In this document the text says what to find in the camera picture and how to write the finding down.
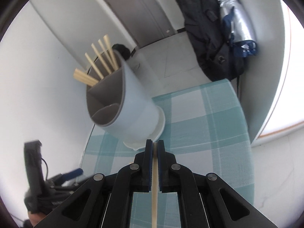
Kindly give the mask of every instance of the hand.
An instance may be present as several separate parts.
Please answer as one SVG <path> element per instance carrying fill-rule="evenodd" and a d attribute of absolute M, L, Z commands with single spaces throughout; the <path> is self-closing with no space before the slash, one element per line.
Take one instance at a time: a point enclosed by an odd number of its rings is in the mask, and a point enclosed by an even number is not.
<path fill-rule="evenodd" d="M 31 213 L 31 212 L 27 212 L 28 214 L 28 218 L 32 224 L 32 226 L 35 226 L 36 224 L 38 224 L 41 220 L 43 220 L 46 215 L 42 212 L 39 213 Z"/>

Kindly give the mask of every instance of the gray door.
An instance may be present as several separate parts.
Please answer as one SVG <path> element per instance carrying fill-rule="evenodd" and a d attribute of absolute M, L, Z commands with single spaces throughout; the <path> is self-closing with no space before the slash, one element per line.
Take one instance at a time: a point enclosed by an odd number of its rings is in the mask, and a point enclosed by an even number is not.
<path fill-rule="evenodd" d="M 174 30 L 155 0 L 105 0 L 141 48 Z"/>

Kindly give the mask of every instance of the wooden chopstick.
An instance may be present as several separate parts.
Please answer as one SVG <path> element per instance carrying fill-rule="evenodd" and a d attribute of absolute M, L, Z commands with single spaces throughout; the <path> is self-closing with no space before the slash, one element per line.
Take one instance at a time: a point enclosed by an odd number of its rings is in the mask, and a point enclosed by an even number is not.
<path fill-rule="evenodd" d="M 103 52 L 105 53 L 105 56 L 107 57 L 108 61 L 110 62 L 112 68 L 115 70 L 114 63 L 113 63 L 108 51 L 105 49 L 105 47 L 104 47 L 104 45 L 103 45 L 103 43 L 100 39 L 98 39 L 98 43 L 99 43 L 100 47 L 102 48 Z"/>
<path fill-rule="evenodd" d="M 89 76 L 88 74 L 86 74 L 85 72 L 81 71 L 81 70 L 78 69 L 78 68 L 75 69 L 75 72 L 74 72 L 74 73 L 76 73 L 77 75 L 83 76 L 83 77 L 85 77 L 85 78 L 87 78 L 87 79 L 89 79 L 90 81 L 93 81 L 93 82 L 95 82 L 95 83 L 98 82 L 97 79 L 95 79 L 95 78 L 92 77 L 92 76 Z"/>
<path fill-rule="evenodd" d="M 116 61 L 113 49 L 111 47 L 110 38 L 109 38 L 108 34 L 106 34 L 106 35 L 103 36 L 103 40 L 104 40 L 104 42 L 105 42 L 105 44 L 106 44 L 106 46 L 108 48 L 108 51 L 109 51 L 110 56 L 112 58 L 113 64 L 115 66 L 115 70 L 118 70 L 118 64 L 117 64 L 117 61 Z"/>
<path fill-rule="evenodd" d="M 157 143 L 153 143 L 152 157 L 152 228 L 157 228 L 158 163 Z"/>
<path fill-rule="evenodd" d="M 87 75 L 86 73 L 82 72 L 79 69 L 75 69 L 73 77 L 77 80 L 80 81 L 90 87 L 93 87 L 94 85 L 96 85 L 98 83 L 98 80 L 96 80 L 95 78 Z"/>
<path fill-rule="evenodd" d="M 99 76 L 99 78 L 102 80 L 104 78 L 103 74 L 99 71 L 98 67 L 95 65 L 93 60 L 89 57 L 87 53 L 85 53 L 85 57 L 89 61 L 89 63 L 92 65 L 93 69 L 95 70 L 96 74 Z"/>
<path fill-rule="evenodd" d="M 109 66 L 107 65 L 107 63 L 104 61 L 104 59 L 102 58 L 101 54 L 99 53 L 99 51 L 96 49 L 95 45 L 92 43 L 91 44 L 95 54 L 98 56 L 98 59 L 101 61 L 102 65 L 104 66 L 104 68 L 107 70 L 107 72 L 109 74 L 112 74 L 112 71 L 110 70 Z"/>

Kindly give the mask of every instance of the silver umbrella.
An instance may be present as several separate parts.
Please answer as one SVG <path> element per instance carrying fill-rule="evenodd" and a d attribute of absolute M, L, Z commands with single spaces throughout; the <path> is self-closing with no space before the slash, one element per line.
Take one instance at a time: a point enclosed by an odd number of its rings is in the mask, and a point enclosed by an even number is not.
<path fill-rule="evenodd" d="M 256 54 L 256 36 L 252 23 L 238 0 L 218 0 L 224 34 L 234 48 L 234 55 Z"/>

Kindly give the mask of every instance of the tablecloth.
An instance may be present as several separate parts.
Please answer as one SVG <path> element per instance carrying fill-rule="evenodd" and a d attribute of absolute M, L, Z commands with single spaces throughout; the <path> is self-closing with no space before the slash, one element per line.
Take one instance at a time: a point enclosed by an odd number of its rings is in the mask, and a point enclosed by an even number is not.
<path fill-rule="evenodd" d="M 192 172 L 214 172 L 253 204 L 253 159 L 247 124 L 228 80 L 192 87 L 153 98 L 166 117 L 166 151 Z M 95 126 L 83 155 L 84 177 L 117 173 L 136 153 Z M 177 194 L 158 195 L 158 227 L 180 227 Z M 151 193 L 134 193 L 131 228 L 151 227 Z"/>

